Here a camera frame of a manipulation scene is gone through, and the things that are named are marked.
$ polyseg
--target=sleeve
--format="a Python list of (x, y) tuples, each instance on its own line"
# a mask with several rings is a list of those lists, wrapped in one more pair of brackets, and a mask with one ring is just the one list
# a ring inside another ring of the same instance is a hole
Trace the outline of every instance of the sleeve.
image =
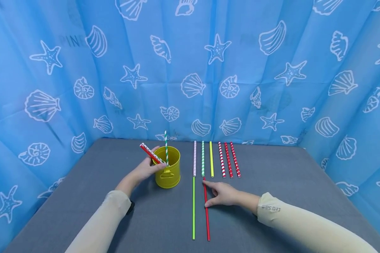
[(294, 207), (265, 193), (259, 200), (260, 223), (278, 229), (319, 253), (377, 253), (353, 232), (315, 213)]
[(122, 191), (110, 191), (65, 253), (106, 253), (131, 201)]

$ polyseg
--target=left hand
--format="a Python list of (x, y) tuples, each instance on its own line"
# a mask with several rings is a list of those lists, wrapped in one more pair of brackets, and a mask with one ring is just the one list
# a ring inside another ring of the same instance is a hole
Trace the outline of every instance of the left hand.
[[(159, 146), (154, 147), (152, 152), (155, 152)], [(131, 196), (134, 188), (142, 181), (150, 177), (153, 173), (163, 170), (166, 167), (165, 163), (159, 163), (151, 166), (151, 158), (146, 157), (133, 171), (125, 176), (116, 187), (116, 190), (124, 192), (128, 197)]]

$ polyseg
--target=table surface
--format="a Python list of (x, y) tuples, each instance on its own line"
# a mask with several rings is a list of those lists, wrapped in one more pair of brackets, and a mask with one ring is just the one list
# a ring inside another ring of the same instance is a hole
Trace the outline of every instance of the table surface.
[[(105, 195), (145, 158), (140, 143), (139, 140), (97, 140), (4, 252), (63, 253)], [(161, 141), (145, 143), (150, 148), (163, 145)], [(281, 232), (260, 224), (256, 216), (240, 207), (209, 208), (211, 241), (207, 242), (201, 143), (197, 144), (196, 240), (193, 241), (194, 144), (169, 144), (181, 153), (180, 183), (172, 189), (161, 189), (151, 177), (140, 184), (131, 197), (135, 210), (121, 221), (108, 252), (310, 252)], [(212, 179), (206, 143), (206, 179), (223, 181), (258, 195), (270, 192), (284, 202), (340, 224), (380, 252), (380, 236), (304, 149), (235, 145), (235, 151), (242, 177), (237, 178), (234, 170), (234, 178), (229, 178), (228, 171), (227, 178), (222, 178), (218, 146), (214, 143), (215, 177)]]

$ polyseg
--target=blue backdrop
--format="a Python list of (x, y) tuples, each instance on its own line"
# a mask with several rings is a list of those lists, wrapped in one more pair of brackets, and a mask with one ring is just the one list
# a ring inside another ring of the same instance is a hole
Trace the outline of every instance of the blue backdrop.
[(164, 130), (303, 147), (380, 232), (380, 0), (0, 0), (0, 252), (96, 139)]

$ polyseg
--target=yellow bucket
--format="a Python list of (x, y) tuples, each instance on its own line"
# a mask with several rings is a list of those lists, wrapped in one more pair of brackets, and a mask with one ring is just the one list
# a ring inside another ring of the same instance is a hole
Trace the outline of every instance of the yellow bucket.
[[(164, 189), (173, 188), (180, 181), (180, 152), (171, 146), (167, 147), (167, 151), (169, 153), (169, 166), (155, 173), (156, 184)], [(166, 161), (166, 148), (163, 146), (156, 149), (155, 155)]]

